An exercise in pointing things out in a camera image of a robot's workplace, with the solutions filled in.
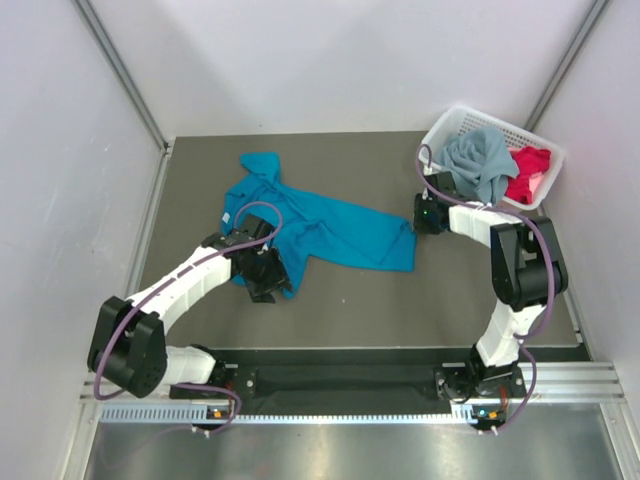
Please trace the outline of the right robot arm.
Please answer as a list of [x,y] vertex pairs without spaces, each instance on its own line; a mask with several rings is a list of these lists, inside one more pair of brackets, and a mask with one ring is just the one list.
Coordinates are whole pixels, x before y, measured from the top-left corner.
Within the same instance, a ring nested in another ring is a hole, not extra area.
[[568,287],[567,267],[549,218],[466,200],[449,172],[430,173],[423,181],[425,190],[414,199],[414,229],[455,233],[490,251],[496,305],[460,382],[466,397],[487,396],[511,381],[525,340],[550,322],[556,297]]

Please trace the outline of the bright blue t shirt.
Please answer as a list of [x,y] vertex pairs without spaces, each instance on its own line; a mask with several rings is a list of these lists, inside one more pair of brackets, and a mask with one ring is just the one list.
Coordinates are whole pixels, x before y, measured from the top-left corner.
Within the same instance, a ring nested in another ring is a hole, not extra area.
[[310,257],[358,269],[414,270],[416,235],[407,220],[285,185],[274,152],[243,154],[240,164],[247,175],[225,194],[221,229],[230,232],[246,204],[272,225],[283,220],[273,245],[293,287],[285,298],[298,292]]

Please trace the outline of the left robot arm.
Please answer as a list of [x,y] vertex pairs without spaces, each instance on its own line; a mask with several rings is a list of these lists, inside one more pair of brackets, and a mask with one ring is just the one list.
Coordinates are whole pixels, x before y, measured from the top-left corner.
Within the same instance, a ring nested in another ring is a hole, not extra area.
[[87,365],[95,379],[145,398],[161,387],[220,394],[229,384],[225,361],[203,346],[172,347],[172,326],[212,290],[239,278],[254,303],[271,303],[291,281],[272,241],[281,227],[247,214],[228,233],[214,233],[178,267],[126,299],[100,307]]

